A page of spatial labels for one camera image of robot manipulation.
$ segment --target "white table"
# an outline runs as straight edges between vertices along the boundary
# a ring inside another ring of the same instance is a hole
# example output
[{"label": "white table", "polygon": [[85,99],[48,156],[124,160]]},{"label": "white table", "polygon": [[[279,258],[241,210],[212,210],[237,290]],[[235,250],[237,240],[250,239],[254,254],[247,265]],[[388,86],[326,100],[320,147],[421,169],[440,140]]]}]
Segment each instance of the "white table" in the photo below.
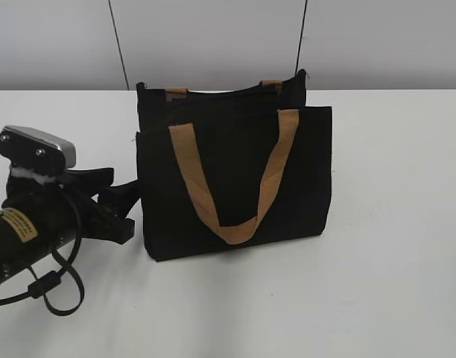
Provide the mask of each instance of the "white table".
[{"label": "white table", "polygon": [[[310,92],[308,104],[334,108],[321,237],[155,263],[138,205],[131,242],[83,243],[76,314],[0,308],[0,358],[456,357],[456,91]],[[136,177],[134,92],[0,92],[7,124],[72,141],[79,169]],[[7,167],[0,157],[0,203]],[[63,283],[50,299],[69,308],[77,290]]]}]

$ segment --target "yellow label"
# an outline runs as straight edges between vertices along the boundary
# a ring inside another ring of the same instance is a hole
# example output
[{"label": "yellow label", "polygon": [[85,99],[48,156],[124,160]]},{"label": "yellow label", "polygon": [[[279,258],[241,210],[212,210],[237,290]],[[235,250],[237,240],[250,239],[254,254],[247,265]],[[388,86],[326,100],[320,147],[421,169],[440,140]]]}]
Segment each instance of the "yellow label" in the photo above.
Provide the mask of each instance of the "yellow label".
[{"label": "yellow label", "polygon": [[23,242],[28,242],[37,237],[37,230],[28,217],[17,209],[7,207],[0,211],[1,218],[5,220],[18,234]]}]

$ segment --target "black cable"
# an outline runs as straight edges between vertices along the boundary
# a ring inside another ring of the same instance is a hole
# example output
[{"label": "black cable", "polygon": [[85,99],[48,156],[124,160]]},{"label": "black cable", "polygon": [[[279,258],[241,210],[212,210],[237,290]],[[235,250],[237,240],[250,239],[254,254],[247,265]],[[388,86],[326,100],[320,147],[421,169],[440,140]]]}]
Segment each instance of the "black cable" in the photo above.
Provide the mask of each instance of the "black cable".
[{"label": "black cable", "polygon": [[[74,201],[65,192],[61,191],[60,194],[66,200],[66,203],[72,208],[72,212],[74,213],[74,218],[76,221],[74,246],[72,246],[71,253],[67,259],[67,262],[69,263],[69,265],[72,265],[72,263],[74,263],[74,260],[77,256],[77,254],[79,253],[80,244],[82,243],[82,220],[80,219],[79,210],[77,209]],[[62,267],[57,272],[57,274],[59,275],[59,277],[61,277],[61,276],[63,276],[63,274],[65,272],[66,272],[66,269],[64,267]]]},{"label": "black cable", "polygon": [[127,91],[130,91],[129,80],[127,79],[127,72],[125,71],[124,57],[122,56],[121,43],[118,41],[118,33],[117,33],[117,27],[115,26],[115,19],[114,19],[114,12],[112,10],[112,3],[110,2],[110,0],[107,0],[107,1],[109,2],[110,17],[112,18],[112,25],[114,27],[115,41],[117,42],[118,55],[121,58],[122,71],[124,71],[125,84],[127,85]]},{"label": "black cable", "polygon": [[307,10],[308,10],[308,0],[305,0],[305,2],[304,2],[303,24],[301,25],[300,43],[297,46],[296,69],[294,70],[294,75],[297,74],[297,69],[299,68],[299,65],[300,65],[301,43],[303,42],[305,13],[306,13]]},{"label": "black cable", "polygon": [[0,306],[6,306],[7,304],[15,304],[16,302],[20,302],[29,297],[31,297],[29,292],[25,292],[25,293],[22,293],[20,295],[16,295],[13,297],[3,298],[0,300]]}]

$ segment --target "bag handle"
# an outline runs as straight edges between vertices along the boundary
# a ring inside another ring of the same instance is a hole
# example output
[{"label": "bag handle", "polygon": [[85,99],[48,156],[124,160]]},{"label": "bag handle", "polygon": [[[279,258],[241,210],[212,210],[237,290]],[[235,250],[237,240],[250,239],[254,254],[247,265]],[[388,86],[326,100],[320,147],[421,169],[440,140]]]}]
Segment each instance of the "bag handle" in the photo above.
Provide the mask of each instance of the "bag handle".
[{"label": "bag handle", "polygon": [[165,89],[165,100],[171,102],[174,98],[185,99],[188,90],[185,87],[169,87]]},{"label": "bag handle", "polygon": [[259,84],[261,84],[262,87],[274,85],[278,94],[282,92],[282,80],[263,80]]},{"label": "bag handle", "polygon": [[281,184],[294,136],[299,124],[298,110],[279,110],[279,138],[266,164],[259,184],[258,213],[236,226],[220,226],[215,202],[206,183],[192,123],[169,127],[178,166],[200,220],[228,244],[241,244],[254,235],[274,202]]}]

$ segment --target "black bag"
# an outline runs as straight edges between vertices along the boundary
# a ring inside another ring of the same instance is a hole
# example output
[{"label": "black bag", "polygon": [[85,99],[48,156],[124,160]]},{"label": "black bag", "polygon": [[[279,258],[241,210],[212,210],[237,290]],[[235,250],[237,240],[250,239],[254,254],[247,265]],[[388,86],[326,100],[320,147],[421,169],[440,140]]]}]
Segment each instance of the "black bag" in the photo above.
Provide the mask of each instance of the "black bag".
[{"label": "black bag", "polygon": [[174,124],[174,112],[187,108],[204,112],[220,112],[220,108],[230,108],[236,115],[255,113],[260,108],[296,108],[305,105],[306,72],[301,69],[293,78],[261,81],[259,85],[234,92],[202,93],[191,92],[184,87],[168,89],[146,89],[145,84],[137,84],[139,99],[139,127],[141,132]]},{"label": "black bag", "polygon": [[[142,121],[143,104],[139,97]],[[247,115],[216,108],[180,111],[175,125],[137,134],[150,256],[320,235],[331,200],[331,108],[258,107]]]}]

